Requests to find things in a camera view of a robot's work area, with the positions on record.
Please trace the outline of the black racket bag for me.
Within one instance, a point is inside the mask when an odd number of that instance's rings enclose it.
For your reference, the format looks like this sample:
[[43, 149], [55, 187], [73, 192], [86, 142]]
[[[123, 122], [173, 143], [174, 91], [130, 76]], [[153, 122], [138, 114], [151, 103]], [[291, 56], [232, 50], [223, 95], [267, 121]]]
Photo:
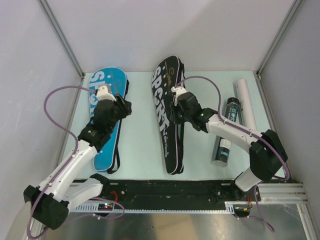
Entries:
[[167, 56], [155, 68], [151, 77], [151, 92], [155, 107], [162, 155], [166, 172], [170, 175], [184, 171], [184, 124], [170, 121], [171, 103], [174, 101], [171, 88], [185, 78], [185, 67], [176, 55]]

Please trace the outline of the blue racket bag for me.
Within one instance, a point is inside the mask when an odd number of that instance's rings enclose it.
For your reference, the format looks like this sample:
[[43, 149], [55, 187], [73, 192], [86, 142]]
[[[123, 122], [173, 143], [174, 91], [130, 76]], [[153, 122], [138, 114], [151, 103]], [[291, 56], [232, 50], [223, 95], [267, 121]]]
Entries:
[[[94, 72], [89, 80], [88, 88], [98, 89], [99, 86], [108, 84], [113, 94], [119, 94], [125, 98], [129, 81], [126, 73], [118, 67], [105, 67]], [[103, 146], [100, 152], [94, 157], [93, 168], [97, 172], [115, 173], [121, 165], [118, 143], [120, 139], [122, 122], [115, 125], [110, 140]]]

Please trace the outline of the black shuttlecock tube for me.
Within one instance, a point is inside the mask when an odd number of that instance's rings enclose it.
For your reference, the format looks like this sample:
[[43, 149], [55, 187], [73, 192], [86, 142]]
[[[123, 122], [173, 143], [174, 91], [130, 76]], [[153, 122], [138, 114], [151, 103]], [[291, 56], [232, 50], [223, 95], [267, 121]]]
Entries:
[[[240, 108], [240, 101], [236, 97], [230, 97], [227, 99], [224, 116], [232, 121], [236, 122], [238, 117], [238, 111]], [[226, 167], [228, 165], [228, 159], [230, 155], [232, 143], [222, 137], [217, 138], [216, 153], [213, 159], [213, 164], [218, 167]]]

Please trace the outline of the white shuttlecock tube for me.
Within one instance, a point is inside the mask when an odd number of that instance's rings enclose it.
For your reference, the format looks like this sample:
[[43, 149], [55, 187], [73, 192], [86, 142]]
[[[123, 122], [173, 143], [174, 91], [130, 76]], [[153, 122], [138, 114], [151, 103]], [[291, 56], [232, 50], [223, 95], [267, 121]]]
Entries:
[[240, 124], [251, 130], [257, 130], [257, 124], [247, 80], [243, 78], [239, 79], [233, 85], [235, 96], [239, 100]]

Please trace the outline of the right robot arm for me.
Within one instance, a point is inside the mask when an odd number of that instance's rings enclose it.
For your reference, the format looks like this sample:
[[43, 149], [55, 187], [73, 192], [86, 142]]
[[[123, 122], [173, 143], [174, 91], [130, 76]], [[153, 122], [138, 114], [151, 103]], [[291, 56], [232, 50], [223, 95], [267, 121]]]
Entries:
[[211, 108], [202, 108], [196, 96], [183, 87], [173, 87], [171, 121], [190, 123], [197, 131], [219, 136], [249, 154], [249, 168], [242, 172], [231, 187], [232, 197], [238, 201], [261, 181], [268, 181], [285, 166], [288, 156], [276, 132], [251, 130], [232, 122]]

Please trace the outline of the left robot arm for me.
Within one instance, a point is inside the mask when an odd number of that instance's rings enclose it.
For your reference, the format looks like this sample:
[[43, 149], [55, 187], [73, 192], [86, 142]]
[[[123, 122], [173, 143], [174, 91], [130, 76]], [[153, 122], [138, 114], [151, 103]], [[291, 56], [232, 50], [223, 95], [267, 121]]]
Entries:
[[29, 185], [24, 190], [24, 201], [31, 203], [34, 219], [56, 230], [64, 224], [70, 210], [92, 198], [104, 200], [110, 196], [111, 187], [94, 177], [79, 185], [72, 194], [67, 191], [80, 170], [111, 139], [116, 124], [131, 113], [131, 102], [119, 94], [106, 93], [98, 97], [93, 117], [76, 137], [69, 155], [38, 186]]

